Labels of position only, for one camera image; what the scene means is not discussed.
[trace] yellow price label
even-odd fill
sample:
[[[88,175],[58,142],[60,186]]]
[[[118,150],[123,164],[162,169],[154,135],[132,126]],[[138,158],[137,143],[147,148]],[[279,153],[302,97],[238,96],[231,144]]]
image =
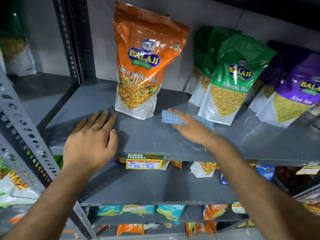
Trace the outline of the yellow price label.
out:
[[[162,160],[159,159],[127,159],[126,169],[160,169]]]

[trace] shelving unit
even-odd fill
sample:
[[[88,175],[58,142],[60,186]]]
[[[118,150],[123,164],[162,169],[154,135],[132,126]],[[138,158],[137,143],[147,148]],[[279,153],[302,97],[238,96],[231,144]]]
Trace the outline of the shelving unit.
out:
[[[219,170],[213,177],[195,178],[190,172],[191,164],[194,161],[214,162],[213,156],[202,146],[184,139],[171,125],[161,122],[163,109],[179,109],[192,115],[198,113],[199,108],[188,102],[190,95],[182,91],[193,69],[192,37],[200,25],[236,28],[262,42],[275,39],[320,51],[320,32],[315,31],[320,28],[305,22],[316,13],[311,10],[320,9],[316,2],[288,0],[293,4],[280,12],[259,6],[265,2],[274,6],[270,0],[121,1],[162,15],[170,14],[174,20],[190,27],[190,37],[182,54],[166,69],[154,117],[142,121],[114,110],[117,87],[117,48],[113,35],[115,0],[41,0],[36,6],[41,12],[36,15],[49,14],[43,20],[33,12],[32,2],[36,0],[30,0],[25,5],[33,15],[28,16],[30,12],[27,13],[29,40],[33,46],[31,51],[38,59],[36,64],[42,59],[48,60],[44,61],[45,66],[39,65],[41,72],[35,75],[8,76],[13,84],[0,68],[1,157],[34,191],[41,194],[60,172],[53,155],[63,154],[66,139],[75,125],[94,112],[108,110],[109,116],[117,115],[114,126],[119,135],[116,158],[126,158],[128,153],[163,154],[166,160],[184,161],[183,170],[173,165],[166,170],[126,170],[123,164],[108,163],[92,176],[73,208],[65,229],[74,230],[74,233],[63,234],[61,239],[75,239],[75,234],[83,240],[108,239],[116,236],[118,224],[170,222],[158,213],[89,217],[89,221],[86,207],[186,205],[179,225],[171,228],[160,225],[158,229],[146,230],[145,236],[123,234],[120,237],[142,239],[183,235],[185,222],[203,221],[203,205],[237,201],[230,188],[221,184]],[[283,10],[283,0],[274,1],[278,3],[276,9]],[[307,15],[304,20],[296,16],[295,7],[300,7]],[[8,101],[2,95],[9,95],[12,99]],[[231,126],[215,123],[214,130],[229,139],[248,162],[301,167],[320,164],[317,123],[318,118],[305,113],[288,128],[279,128],[262,123],[253,111],[243,105]],[[30,160],[31,156],[39,162],[40,169]],[[315,180],[306,190],[292,195],[301,202],[320,199],[319,182]],[[14,207],[0,209],[2,230],[12,227],[7,224],[7,219],[15,213]],[[235,214],[229,207],[215,221],[234,221],[237,225],[247,218],[248,215]],[[102,225],[110,227],[97,236],[97,227]]]

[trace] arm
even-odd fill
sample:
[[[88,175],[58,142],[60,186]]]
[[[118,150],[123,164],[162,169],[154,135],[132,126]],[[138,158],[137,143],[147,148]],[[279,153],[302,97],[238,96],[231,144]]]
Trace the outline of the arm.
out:
[[[190,115],[170,111],[185,124],[172,126],[213,154],[230,188],[266,240],[320,238],[320,219],[258,174],[229,141]]]
[[[112,130],[116,116],[112,115],[104,125],[107,114],[104,111],[98,118],[95,113],[76,126],[64,147],[61,172],[4,240],[60,238],[79,194],[91,176],[117,152],[118,136]]]

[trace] floor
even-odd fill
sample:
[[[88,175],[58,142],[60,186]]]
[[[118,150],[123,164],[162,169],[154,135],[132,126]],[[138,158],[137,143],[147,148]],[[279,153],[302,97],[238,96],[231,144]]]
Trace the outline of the floor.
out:
[[[131,239],[141,239],[139,238],[128,238],[128,237],[117,237],[117,238],[110,238],[104,237],[100,238],[99,240],[131,240]],[[181,236],[167,236],[167,237],[153,237],[153,238],[143,238],[143,240],[264,240],[261,233],[258,229],[241,229],[241,230],[228,230],[222,233],[217,233],[216,235],[195,235],[190,238],[187,238],[186,235]]]

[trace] hand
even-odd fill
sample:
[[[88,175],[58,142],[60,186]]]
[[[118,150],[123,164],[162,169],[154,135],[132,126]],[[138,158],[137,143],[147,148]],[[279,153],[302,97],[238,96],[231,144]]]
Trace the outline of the hand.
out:
[[[176,128],[186,139],[205,146],[207,138],[212,134],[212,131],[209,128],[188,113],[184,114],[176,109],[168,109],[168,111],[178,115],[184,122],[184,125],[172,124],[174,128]]]
[[[118,147],[117,131],[112,129],[116,115],[104,124],[107,115],[106,110],[99,118],[99,114],[94,113],[88,121],[83,119],[78,123],[66,140],[63,168],[80,165],[95,173],[114,157]]]

